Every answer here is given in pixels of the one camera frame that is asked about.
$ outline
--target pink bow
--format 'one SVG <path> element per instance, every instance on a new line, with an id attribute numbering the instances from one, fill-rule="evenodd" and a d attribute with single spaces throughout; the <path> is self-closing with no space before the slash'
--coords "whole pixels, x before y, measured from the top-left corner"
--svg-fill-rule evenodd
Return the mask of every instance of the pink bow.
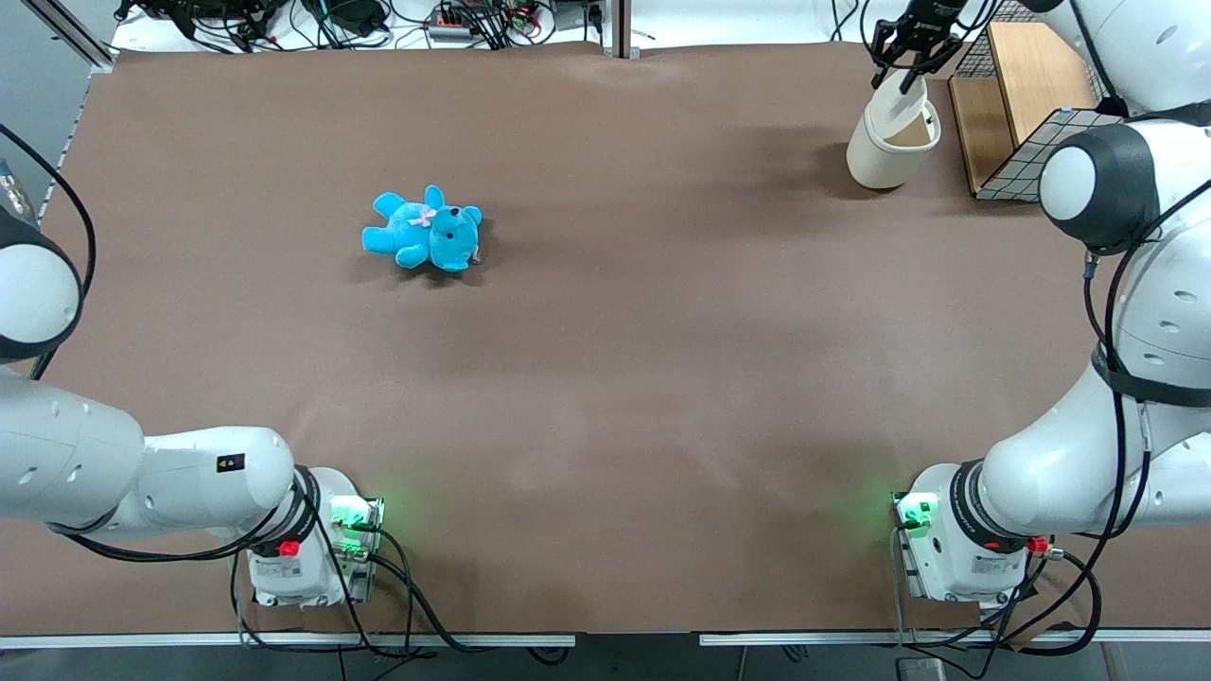
<path id="1" fill-rule="evenodd" d="M 419 224 L 420 227 L 429 227 L 430 225 L 429 218 L 436 214 L 437 211 L 430 208 L 429 206 L 424 206 L 423 208 L 420 208 L 420 217 L 409 219 L 408 224 Z"/>

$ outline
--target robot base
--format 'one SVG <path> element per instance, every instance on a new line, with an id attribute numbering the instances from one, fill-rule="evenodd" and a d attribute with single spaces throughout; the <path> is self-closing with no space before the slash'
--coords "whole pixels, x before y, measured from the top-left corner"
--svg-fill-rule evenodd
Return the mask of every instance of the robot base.
<path id="1" fill-rule="evenodd" d="M 981 610 L 997 610 L 1022 580 L 1026 550 L 998 554 L 963 533 L 951 502 L 951 480 L 958 470 L 952 463 L 930 467 L 895 502 L 901 523 L 924 522 L 906 530 L 901 539 L 908 590 L 917 597 L 976 601 Z"/>
<path id="2" fill-rule="evenodd" d="M 320 514 L 317 525 L 323 523 L 328 532 L 340 565 L 338 576 L 328 543 L 318 527 L 314 527 L 308 537 L 299 542 L 294 556 L 263 557 L 249 553 L 249 576 L 256 600 L 263 606 L 328 606 L 345 601 L 342 577 L 349 588 L 352 602 L 371 600 L 371 584 L 374 579 L 374 563 L 365 556 L 378 550 L 377 532 L 354 532 L 337 525 L 333 513 L 334 497 L 357 497 L 354 483 L 340 471 L 331 468 L 312 468 L 311 475 L 320 487 L 316 510 Z M 381 499 L 367 499 L 367 517 L 362 525 L 375 528 L 383 525 L 384 505 Z"/>

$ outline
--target red connector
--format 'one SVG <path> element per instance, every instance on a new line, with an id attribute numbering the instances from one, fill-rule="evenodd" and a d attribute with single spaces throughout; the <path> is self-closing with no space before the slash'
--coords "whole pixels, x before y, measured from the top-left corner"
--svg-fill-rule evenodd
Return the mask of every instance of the red connector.
<path id="1" fill-rule="evenodd" d="M 1026 540 L 1026 550 L 1035 555 L 1043 555 L 1051 549 L 1051 543 L 1046 537 L 1033 537 Z"/>

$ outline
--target warning label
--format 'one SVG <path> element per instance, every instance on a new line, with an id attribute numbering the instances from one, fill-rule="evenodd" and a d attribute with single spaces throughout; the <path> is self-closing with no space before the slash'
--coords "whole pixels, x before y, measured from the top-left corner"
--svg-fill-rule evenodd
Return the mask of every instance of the warning label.
<path id="1" fill-rule="evenodd" d="M 256 561 L 253 570 L 257 572 L 257 577 L 291 578 L 303 574 L 302 562 L 294 557 Z"/>
<path id="2" fill-rule="evenodd" d="M 976 574 L 1005 574 L 1017 570 L 1017 557 L 1010 556 L 976 556 L 971 561 L 971 572 Z"/>

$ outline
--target metal frame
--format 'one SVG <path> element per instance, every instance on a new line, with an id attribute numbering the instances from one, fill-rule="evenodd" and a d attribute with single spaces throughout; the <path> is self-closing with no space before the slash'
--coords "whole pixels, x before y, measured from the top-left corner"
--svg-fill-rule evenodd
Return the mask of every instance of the metal frame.
<path id="1" fill-rule="evenodd" d="M 638 59 L 639 50 L 631 46 L 631 0 L 610 0 L 610 35 L 614 39 L 609 46 L 609 56 L 620 59 Z"/>
<path id="2" fill-rule="evenodd" d="M 357 634 L 318 634 L 305 631 L 265 633 L 258 636 L 270 645 L 277 646 L 356 646 Z M 381 647 L 402 647 L 403 635 L 372 635 L 372 643 Z M 457 635 L 454 640 L 465 646 L 495 648 L 573 648 L 576 636 L 573 634 L 469 634 Z M 413 647 L 441 648 L 446 643 L 432 634 L 413 634 Z M 240 635 L 231 633 L 217 634 L 85 634 L 80 636 L 0 636 L 0 649 L 22 651 L 41 648 L 132 648 L 132 647 L 174 647 L 174 646 L 239 646 Z"/>
<path id="3" fill-rule="evenodd" d="M 42 19 L 76 55 L 93 68 L 109 73 L 114 69 L 114 55 L 105 44 L 85 28 L 59 0 L 21 0 L 30 12 Z"/>
<path id="4" fill-rule="evenodd" d="M 905 631 L 905 642 L 943 641 L 958 631 Z M 1080 631 L 1046 631 L 1032 643 L 1071 643 Z M 976 631 L 972 642 L 992 640 L 991 631 Z M 1095 642 L 1104 643 L 1211 643 L 1211 629 L 1100 629 Z M 895 631 L 803 631 L 753 634 L 700 634 L 698 645 L 717 646 L 886 646 L 900 642 Z"/>

